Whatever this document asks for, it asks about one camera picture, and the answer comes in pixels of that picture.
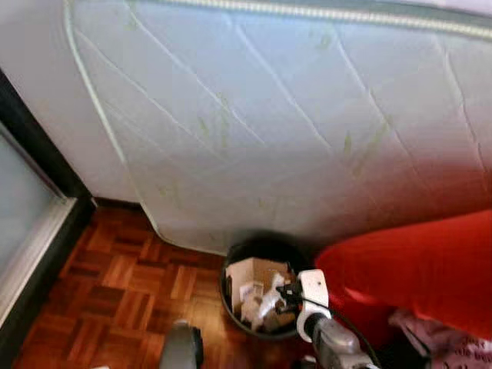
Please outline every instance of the white plastic part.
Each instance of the white plastic part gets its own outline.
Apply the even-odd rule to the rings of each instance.
[[[331,318],[328,307],[328,289],[324,280],[324,273],[321,269],[313,269],[310,271],[302,271],[298,275],[298,280],[301,281],[302,296],[308,300],[317,302],[325,307],[317,306],[311,302],[305,301],[302,305],[302,311],[299,314],[297,328],[298,333],[303,340],[311,342],[311,338],[304,330],[304,323],[313,313],[322,313],[326,317]]]

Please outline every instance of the baseboard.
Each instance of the baseboard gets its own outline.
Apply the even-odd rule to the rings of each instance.
[[[93,198],[97,206],[103,208],[120,208],[133,211],[143,211],[141,205],[138,202],[130,202],[123,200],[113,200],[112,198]]]
[[[11,367],[22,343],[56,281],[59,271],[85,226],[95,206],[89,196],[79,198],[64,224],[32,272],[22,293],[0,327],[0,367]]]

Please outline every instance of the power cord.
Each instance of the power cord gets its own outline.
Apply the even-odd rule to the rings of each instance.
[[[330,311],[330,313],[334,316],[334,317],[337,317],[338,319],[340,319],[342,322],[344,322],[352,331],[354,331],[354,333],[361,339],[362,342],[364,342],[366,348],[367,348],[367,351],[369,351],[369,355],[371,356],[371,359],[372,361],[374,362],[374,364],[377,366],[377,367],[380,367],[382,368],[381,366],[381,362],[379,361],[379,359],[377,358],[377,355],[376,355],[376,352],[374,351],[374,349],[372,348],[371,344],[369,343],[369,341],[367,340],[367,338],[362,334],[361,331],[359,331],[355,325],[347,318],[345,317],[342,313],[336,311],[335,309],[330,309],[328,306],[324,305],[324,304],[320,304],[319,302],[316,302],[316,301],[312,301],[308,298],[303,298],[302,296],[299,296],[299,298],[302,300],[302,301],[306,301],[306,302],[309,302],[311,304],[314,304],[316,306],[319,306],[320,308],[323,308],[323,309],[326,309],[328,311]]]

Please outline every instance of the black trash can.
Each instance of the black trash can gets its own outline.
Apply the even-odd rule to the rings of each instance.
[[[277,329],[272,333],[255,332],[251,330],[247,325],[241,323],[236,318],[231,309],[231,301],[228,297],[227,278],[225,276],[225,269],[233,263],[242,261],[248,258],[260,258],[267,259],[282,263],[288,263],[290,269],[298,274],[300,271],[312,269],[311,264],[304,254],[300,251],[299,243],[293,238],[284,236],[282,234],[275,234],[270,232],[258,233],[241,243],[234,245],[228,252],[228,256],[225,258],[224,265],[221,271],[221,299],[225,310],[228,312],[231,319],[245,332],[269,341],[282,340],[288,337],[296,335],[295,321]]]

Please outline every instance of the cardboard box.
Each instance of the cardboard box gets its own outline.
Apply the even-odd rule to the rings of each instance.
[[[235,315],[241,315],[241,305],[249,294],[262,297],[271,288],[275,273],[285,278],[285,283],[293,281],[295,275],[288,270],[287,263],[279,263],[259,258],[249,258],[229,265],[225,270],[230,281],[231,308]],[[270,317],[279,325],[286,325],[295,319],[293,314],[282,314]]]

